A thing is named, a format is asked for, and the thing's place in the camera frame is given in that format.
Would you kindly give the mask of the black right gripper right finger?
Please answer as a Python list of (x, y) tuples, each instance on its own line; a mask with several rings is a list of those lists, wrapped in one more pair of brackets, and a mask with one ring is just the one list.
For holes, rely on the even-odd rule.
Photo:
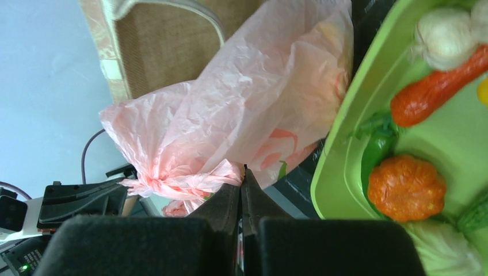
[(381, 220), (294, 219), (250, 169), (241, 186), (244, 275), (424, 275), (412, 239)]

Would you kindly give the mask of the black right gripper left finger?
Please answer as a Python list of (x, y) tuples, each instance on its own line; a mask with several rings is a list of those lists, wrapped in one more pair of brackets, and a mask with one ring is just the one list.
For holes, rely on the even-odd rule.
[(187, 217), (75, 216), (36, 275), (235, 275), (240, 189), (225, 184)]

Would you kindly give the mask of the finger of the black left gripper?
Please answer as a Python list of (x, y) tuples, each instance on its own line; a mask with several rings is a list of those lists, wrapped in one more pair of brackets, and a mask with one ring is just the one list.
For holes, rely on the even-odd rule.
[(84, 185), (62, 185), (54, 182), (45, 188), (37, 229), (54, 231), (77, 215), (118, 216), (126, 201), (128, 188), (123, 178)]

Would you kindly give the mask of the pink plastic grocery bag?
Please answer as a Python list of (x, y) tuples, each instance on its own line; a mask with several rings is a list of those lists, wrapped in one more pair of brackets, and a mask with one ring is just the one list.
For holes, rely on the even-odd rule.
[(244, 169), (262, 188), (305, 160), (324, 138), (352, 69), (351, 1), (266, 1), (195, 80), (100, 113), (138, 176), (130, 195), (170, 200), (186, 216)]

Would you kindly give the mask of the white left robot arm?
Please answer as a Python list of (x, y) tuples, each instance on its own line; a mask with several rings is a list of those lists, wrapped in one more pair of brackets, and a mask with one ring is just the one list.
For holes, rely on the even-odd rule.
[(42, 197), (26, 201), (1, 194), (1, 242), (53, 233), (78, 215), (121, 215), (128, 192), (119, 182), (120, 178), (85, 185), (54, 182)]

